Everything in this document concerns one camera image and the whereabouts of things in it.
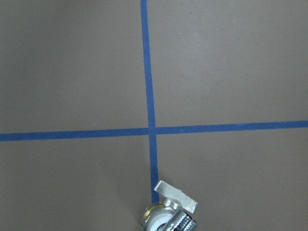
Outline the chrome tee pipe fitting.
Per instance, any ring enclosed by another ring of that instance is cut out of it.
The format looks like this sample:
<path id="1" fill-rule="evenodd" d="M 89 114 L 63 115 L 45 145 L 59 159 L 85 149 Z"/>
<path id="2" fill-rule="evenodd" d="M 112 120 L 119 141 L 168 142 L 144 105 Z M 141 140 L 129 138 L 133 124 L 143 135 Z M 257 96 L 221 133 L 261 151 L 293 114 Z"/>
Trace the chrome tee pipe fitting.
<path id="1" fill-rule="evenodd" d="M 194 231 L 197 224 L 185 211 L 179 210 L 166 224 L 160 226 L 158 231 Z"/>

